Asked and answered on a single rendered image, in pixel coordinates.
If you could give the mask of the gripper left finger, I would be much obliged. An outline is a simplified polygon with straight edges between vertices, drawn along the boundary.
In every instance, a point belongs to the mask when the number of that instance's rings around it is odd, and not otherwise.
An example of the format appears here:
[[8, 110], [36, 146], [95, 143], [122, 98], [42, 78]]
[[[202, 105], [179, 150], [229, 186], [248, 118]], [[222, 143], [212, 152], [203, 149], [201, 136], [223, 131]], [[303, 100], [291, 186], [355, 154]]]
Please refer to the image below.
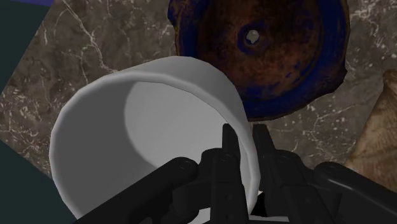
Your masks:
[[222, 147], [205, 150], [196, 163], [173, 158], [93, 209], [73, 224], [189, 224], [202, 209], [200, 224], [248, 224], [237, 135], [223, 125]]

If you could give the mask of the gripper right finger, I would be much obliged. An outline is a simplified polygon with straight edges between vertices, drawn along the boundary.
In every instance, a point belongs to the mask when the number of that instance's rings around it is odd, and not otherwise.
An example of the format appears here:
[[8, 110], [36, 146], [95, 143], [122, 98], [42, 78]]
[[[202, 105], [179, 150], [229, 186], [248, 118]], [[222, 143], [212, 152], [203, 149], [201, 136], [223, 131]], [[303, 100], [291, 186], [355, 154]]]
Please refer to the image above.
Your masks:
[[335, 162], [306, 167], [275, 148], [264, 124], [253, 127], [264, 206], [287, 224], [397, 224], [397, 193]]

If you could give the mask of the white cup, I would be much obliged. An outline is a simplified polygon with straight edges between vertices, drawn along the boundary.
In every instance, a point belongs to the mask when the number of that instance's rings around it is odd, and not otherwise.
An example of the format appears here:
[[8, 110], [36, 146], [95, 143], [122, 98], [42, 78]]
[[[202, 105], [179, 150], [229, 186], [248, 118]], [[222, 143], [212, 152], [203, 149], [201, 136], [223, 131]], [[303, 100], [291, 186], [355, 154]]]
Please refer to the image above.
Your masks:
[[239, 138], [252, 210], [260, 170], [242, 101], [220, 70], [192, 57], [146, 62], [78, 90], [51, 132], [52, 178], [81, 218], [173, 158], [199, 162], [203, 151], [221, 146], [225, 123]]

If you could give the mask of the tan ribbed object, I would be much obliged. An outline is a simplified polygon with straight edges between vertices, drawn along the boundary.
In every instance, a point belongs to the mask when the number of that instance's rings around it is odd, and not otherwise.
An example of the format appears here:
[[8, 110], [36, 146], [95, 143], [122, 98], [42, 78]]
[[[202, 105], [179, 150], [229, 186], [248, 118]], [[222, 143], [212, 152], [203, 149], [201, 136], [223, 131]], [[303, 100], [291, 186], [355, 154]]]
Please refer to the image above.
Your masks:
[[397, 69], [382, 75], [383, 89], [345, 166], [397, 193]]

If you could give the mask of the brown and blue plate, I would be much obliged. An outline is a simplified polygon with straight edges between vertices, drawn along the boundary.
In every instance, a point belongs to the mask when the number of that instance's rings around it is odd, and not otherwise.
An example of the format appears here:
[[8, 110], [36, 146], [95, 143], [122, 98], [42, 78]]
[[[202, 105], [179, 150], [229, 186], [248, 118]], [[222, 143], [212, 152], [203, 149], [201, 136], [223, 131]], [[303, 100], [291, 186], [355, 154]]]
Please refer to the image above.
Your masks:
[[251, 122], [294, 113], [347, 74], [347, 0], [169, 0], [179, 56], [235, 85]]

